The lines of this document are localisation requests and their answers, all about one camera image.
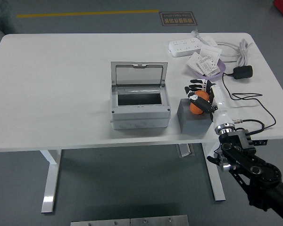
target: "box lid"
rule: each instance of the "box lid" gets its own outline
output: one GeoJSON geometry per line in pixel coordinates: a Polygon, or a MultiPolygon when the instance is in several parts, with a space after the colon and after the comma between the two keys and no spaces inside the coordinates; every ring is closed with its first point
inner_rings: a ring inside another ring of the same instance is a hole
{"type": "Polygon", "coordinates": [[[167,62],[111,62],[112,86],[165,86],[167,62]]]}

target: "table leg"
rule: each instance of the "table leg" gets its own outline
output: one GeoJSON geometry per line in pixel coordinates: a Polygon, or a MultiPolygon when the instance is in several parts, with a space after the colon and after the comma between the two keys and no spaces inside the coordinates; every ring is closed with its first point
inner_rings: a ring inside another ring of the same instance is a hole
{"type": "Polygon", "coordinates": [[[52,213],[62,150],[40,150],[49,161],[48,175],[41,213],[52,213]]]}
{"type": "Polygon", "coordinates": [[[208,168],[208,174],[209,178],[211,180],[211,185],[215,197],[215,201],[224,201],[225,200],[225,194],[223,192],[220,176],[218,173],[217,166],[212,164],[207,160],[208,156],[213,156],[214,151],[219,147],[220,143],[219,142],[214,142],[214,143],[203,143],[202,144],[202,149],[204,152],[204,156],[206,158],[206,164],[208,168]]]}

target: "white power strip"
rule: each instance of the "white power strip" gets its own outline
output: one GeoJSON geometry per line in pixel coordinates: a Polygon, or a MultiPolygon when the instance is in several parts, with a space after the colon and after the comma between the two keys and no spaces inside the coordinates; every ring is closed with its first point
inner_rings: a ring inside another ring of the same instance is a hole
{"type": "Polygon", "coordinates": [[[183,57],[194,52],[199,53],[202,45],[203,43],[197,38],[176,40],[169,43],[169,51],[174,57],[183,57]]]}

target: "open box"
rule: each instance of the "open box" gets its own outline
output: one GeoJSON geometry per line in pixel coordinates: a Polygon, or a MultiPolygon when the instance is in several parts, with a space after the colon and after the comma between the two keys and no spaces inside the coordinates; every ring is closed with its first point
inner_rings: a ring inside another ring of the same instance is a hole
{"type": "Polygon", "coordinates": [[[167,62],[111,62],[113,129],[167,127],[167,62]]]}

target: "white table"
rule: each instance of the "white table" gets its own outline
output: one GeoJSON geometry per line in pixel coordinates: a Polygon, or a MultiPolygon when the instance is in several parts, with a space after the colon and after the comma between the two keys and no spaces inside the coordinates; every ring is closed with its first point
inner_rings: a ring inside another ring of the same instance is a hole
{"type": "MultiPolygon", "coordinates": [[[[217,42],[239,44],[246,33],[212,33],[217,42]]],[[[0,152],[40,150],[50,162],[42,212],[51,212],[61,149],[202,143],[206,155],[215,149],[218,136],[181,134],[176,115],[184,87],[197,78],[185,64],[188,56],[173,57],[170,41],[190,38],[189,33],[155,34],[14,34],[0,44],[0,152]],[[110,123],[111,61],[168,62],[166,86],[171,104],[167,128],[113,130],[110,123]]],[[[228,47],[224,52],[232,53],[228,47]]],[[[277,124],[258,139],[283,138],[283,90],[254,43],[248,51],[251,79],[225,78],[231,91],[258,92],[277,124]]],[[[235,64],[227,64],[232,73],[235,64]]],[[[232,119],[271,117],[254,101],[234,102],[221,80],[232,119]]],[[[249,131],[259,128],[244,123],[249,131]]],[[[208,164],[216,200],[223,199],[216,166],[208,164]]]]}

